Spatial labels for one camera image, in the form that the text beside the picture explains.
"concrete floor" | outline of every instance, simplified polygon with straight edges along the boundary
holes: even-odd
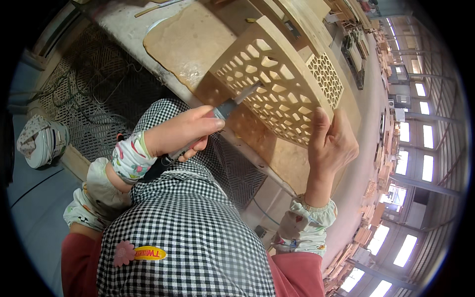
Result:
[[[334,35],[331,49],[337,56],[344,70],[355,98],[358,103],[361,117],[361,127],[357,135],[360,145],[359,156],[347,167],[342,180],[332,199],[338,207],[338,218],[327,230],[327,252],[323,258],[322,271],[331,263],[336,254],[349,243],[361,221],[359,212],[362,197],[366,191],[368,181],[376,177],[373,167],[376,144],[379,140],[380,114],[388,106],[388,94],[383,87],[380,67],[376,55],[376,42],[372,35],[367,35],[370,46],[370,56],[366,61],[364,89],[358,90],[350,68],[341,53],[343,34],[339,30]],[[266,213],[280,222],[290,205],[291,197],[275,182],[267,179],[256,195],[256,201]],[[268,219],[252,201],[241,214],[243,220],[255,228],[258,224],[275,232],[277,224]]]

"right hand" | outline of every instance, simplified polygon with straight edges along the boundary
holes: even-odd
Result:
[[[334,110],[331,125],[323,108],[317,107],[313,115],[313,133],[308,144],[310,174],[305,202],[320,208],[330,201],[336,172],[358,156],[359,146],[344,111]]]
[[[359,145],[346,113],[334,110],[333,123],[321,107],[313,113],[313,134],[308,145],[310,169],[316,176],[334,176],[358,156]]]

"pink flower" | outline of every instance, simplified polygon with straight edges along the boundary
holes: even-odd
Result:
[[[115,246],[114,267],[122,267],[122,264],[129,265],[130,261],[134,258],[134,246],[128,240],[121,240],[121,242]]]

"wrist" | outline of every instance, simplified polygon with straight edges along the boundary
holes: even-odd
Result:
[[[305,192],[305,203],[312,207],[324,207],[330,201],[335,174],[310,170]]]
[[[151,158],[160,157],[165,154],[160,146],[163,140],[158,137],[159,135],[159,126],[148,129],[143,133],[143,141],[145,144],[144,149],[147,150],[147,153]]]

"red shirt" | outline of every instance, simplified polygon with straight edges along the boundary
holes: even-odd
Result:
[[[96,241],[68,234],[61,246],[61,278],[65,297],[96,297],[97,263],[102,234]],[[307,252],[267,254],[277,297],[324,297],[322,257]]]

